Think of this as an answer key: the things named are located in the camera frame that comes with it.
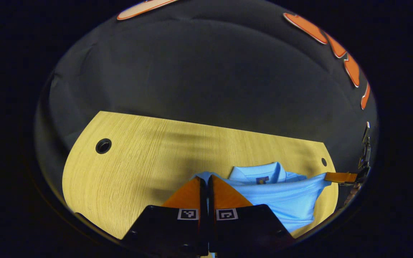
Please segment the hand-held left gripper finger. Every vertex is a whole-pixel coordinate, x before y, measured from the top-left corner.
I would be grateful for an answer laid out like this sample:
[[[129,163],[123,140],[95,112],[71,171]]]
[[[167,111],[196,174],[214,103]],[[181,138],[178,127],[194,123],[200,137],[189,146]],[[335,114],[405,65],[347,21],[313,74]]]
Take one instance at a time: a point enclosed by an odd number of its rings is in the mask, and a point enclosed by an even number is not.
[[[148,205],[121,243],[147,257],[208,255],[208,188],[193,178],[162,205]]]
[[[208,245],[217,256],[272,256],[295,243],[265,204],[253,205],[218,176],[208,180]]]

